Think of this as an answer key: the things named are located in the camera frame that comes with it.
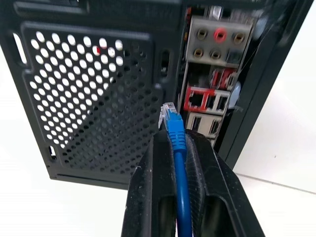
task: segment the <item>white surface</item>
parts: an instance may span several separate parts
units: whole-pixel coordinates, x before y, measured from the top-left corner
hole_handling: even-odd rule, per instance
[[[316,193],[314,3],[234,171]]]
[[[236,166],[307,190],[315,190],[315,96],[310,84],[302,92],[296,86],[315,82],[315,60],[302,60],[315,55],[315,37],[308,38],[315,34],[315,8]],[[49,179],[2,52],[0,111],[0,236],[119,237],[127,192]],[[267,237],[316,236],[315,195],[240,179]]]

